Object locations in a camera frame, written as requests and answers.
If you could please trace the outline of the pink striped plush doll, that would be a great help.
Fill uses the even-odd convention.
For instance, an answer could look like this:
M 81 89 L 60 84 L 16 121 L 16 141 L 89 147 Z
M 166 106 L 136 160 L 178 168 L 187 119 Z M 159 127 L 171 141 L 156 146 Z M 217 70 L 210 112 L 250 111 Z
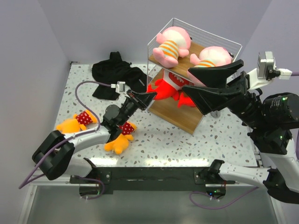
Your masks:
M 159 46 L 153 49 L 153 57 L 163 67 L 173 68 L 178 65 L 178 59 L 189 55 L 191 37 L 181 27 L 172 26 L 158 33 L 156 42 Z
M 191 54 L 190 63 L 194 67 L 219 67 L 232 63 L 234 55 L 225 48 L 219 46 L 211 46 L 204 48 L 199 56 Z

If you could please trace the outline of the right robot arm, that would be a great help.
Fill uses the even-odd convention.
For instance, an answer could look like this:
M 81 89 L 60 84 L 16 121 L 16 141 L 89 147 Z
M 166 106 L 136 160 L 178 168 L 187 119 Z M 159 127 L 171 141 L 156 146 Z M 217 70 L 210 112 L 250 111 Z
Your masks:
M 261 86 L 276 77 L 290 77 L 291 71 L 278 69 L 274 60 L 262 60 L 251 72 L 227 81 L 243 66 L 242 60 L 219 67 L 191 67 L 193 83 L 184 93 L 202 114 L 228 108 L 244 126 L 251 129 L 248 136 L 261 152 L 275 164 L 274 168 L 248 168 L 214 160 L 199 173 L 201 179 L 220 183 L 236 181 L 267 189 L 268 194 L 284 203 L 299 202 L 299 144 L 291 130 L 299 127 L 299 97 L 284 92 L 261 100 Z

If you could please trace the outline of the orange bear plush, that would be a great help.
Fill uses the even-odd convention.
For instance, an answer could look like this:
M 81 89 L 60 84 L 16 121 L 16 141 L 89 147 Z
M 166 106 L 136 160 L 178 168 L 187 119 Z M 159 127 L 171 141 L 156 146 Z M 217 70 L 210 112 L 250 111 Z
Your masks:
M 119 128 L 121 134 L 115 140 L 104 145 L 105 151 L 113 151 L 117 155 L 123 153 L 129 147 L 129 143 L 134 140 L 133 132 L 137 129 L 137 126 L 131 122 L 126 122 Z
M 76 133 L 84 131 L 88 125 L 96 123 L 98 123 L 96 117 L 89 110 L 85 110 L 80 114 L 74 114 L 71 119 L 64 120 L 56 126 L 56 129 L 61 133 Z

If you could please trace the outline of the red whale plush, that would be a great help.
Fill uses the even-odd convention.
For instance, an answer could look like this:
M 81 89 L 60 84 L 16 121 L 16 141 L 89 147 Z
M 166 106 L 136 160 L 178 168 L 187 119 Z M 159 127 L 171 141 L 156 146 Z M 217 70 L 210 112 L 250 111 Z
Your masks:
M 193 100 L 189 96 L 185 96 L 183 92 L 180 93 L 177 104 L 178 108 L 182 106 L 196 107 Z

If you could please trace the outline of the red shark plush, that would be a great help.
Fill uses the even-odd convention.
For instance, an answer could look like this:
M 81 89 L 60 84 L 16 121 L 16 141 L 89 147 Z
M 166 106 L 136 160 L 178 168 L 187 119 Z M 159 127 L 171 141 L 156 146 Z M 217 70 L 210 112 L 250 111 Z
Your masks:
M 156 88 L 153 89 L 149 84 L 147 92 L 156 92 L 155 100 L 173 98 L 177 101 L 180 98 L 180 91 L 184 85 L 193 85 L 193 83 L 168 70 L 163 70 L 163 78 L 155 82 Z

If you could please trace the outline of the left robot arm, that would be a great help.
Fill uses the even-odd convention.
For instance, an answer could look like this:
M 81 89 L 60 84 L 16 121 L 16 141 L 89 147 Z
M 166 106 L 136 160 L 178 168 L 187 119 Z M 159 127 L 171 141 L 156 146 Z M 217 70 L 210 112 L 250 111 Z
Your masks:
M 144 111 L 155 96 L 155 92 L 137 93 L 129 90 L 121 106 L 109 105 L 106 108 L 100 126 L 68 134 L 52 131 L 32 155 L 36 168 L 40 168 L 48 180 L 55 180 L 66 174 L 80 176 L 86 183 L 94 182 L 97 177 L 94 165 L 88 159 L 74 158 L 73 154 L 117 139 L 121 134 L 120 126 L 137 109 Z

